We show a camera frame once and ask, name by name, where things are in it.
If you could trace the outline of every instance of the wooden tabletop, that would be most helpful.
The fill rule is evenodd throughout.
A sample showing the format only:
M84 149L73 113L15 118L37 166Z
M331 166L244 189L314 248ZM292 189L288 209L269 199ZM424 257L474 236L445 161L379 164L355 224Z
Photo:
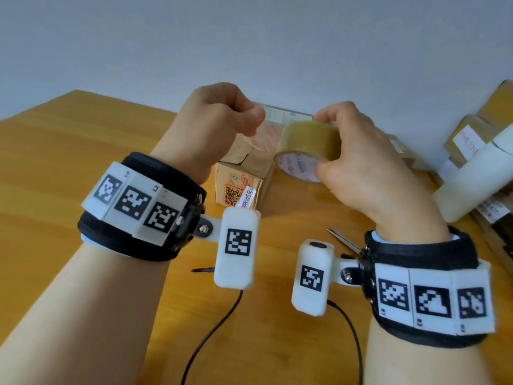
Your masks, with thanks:
M80 203L112 161L149 152L174 113L73 91L0 122L0 341L80 245ZM419 174L427 187L434 184ZM204 185L207 214L221 217L213 172ZM322 185L275 172L261 207L254 285L232 317L197 356L192 384L356 384L355 343L332 308L323 317L296 311L290 300L297 251L305 239L328 241L335 227L356 244L373 223L337 201ZM499 384L513 382L513 281L466 216L456 226L472 235L490 261L497 333L481 345ZM171 262L139 384L178 384L205 334L238 292L217 287L216 244L193 240ZM329 297L355 325L366 349L371 312L359 288L332 284Z

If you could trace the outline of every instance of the metal bolt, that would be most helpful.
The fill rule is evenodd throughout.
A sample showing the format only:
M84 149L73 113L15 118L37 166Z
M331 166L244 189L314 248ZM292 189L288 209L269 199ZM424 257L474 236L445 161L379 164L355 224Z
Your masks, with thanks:
M347 273L344 273L344 275L342 276L342 278L344 279L345 282L347 282L348 284L352 283L352 275L351 273L347 272Z

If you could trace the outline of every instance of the white wall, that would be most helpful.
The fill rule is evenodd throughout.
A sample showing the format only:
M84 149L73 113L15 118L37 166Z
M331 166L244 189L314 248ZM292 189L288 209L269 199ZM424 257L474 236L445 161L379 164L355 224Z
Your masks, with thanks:
M513 77L513 0L0 0L0 118L73 89L178 110L196 86L351 99L432 164Z

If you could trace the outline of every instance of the yellow packing tape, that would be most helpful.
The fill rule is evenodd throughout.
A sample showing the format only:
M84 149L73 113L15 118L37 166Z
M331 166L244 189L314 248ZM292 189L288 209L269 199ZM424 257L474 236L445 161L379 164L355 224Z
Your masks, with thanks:
M319 182L314 174L319 161L340 157L340 136L336 127L322 122L295 122L283 129L275 166L304 181Z

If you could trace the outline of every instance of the black and white square marker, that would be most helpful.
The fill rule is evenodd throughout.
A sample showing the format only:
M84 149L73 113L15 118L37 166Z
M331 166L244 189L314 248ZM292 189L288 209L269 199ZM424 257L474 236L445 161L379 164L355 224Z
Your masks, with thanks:
M178 211L176 209L157 201L151 209L144 225L168 233L177 217Z
M251 231L228 228L225 253L249 256L251 250Z
M147 195L132 186L127 186L125 192L114 206L114 209L125 213L133 219L139 220L150 201L150 195Z
M321 291L324 271L310 266L301 266L301 279L299 285Z
M458 309L460 319L486 317L484 288L458 289Z
M415 285L414 294L417 313L440 317L452 317L449 289Z
M381 304L390 305L400 310L410 310L410 300L408 298L408 285L378 279Z
M116 177L107 174L93 196L102 203L109 204L120 189L122 183L123 181L119 181Z

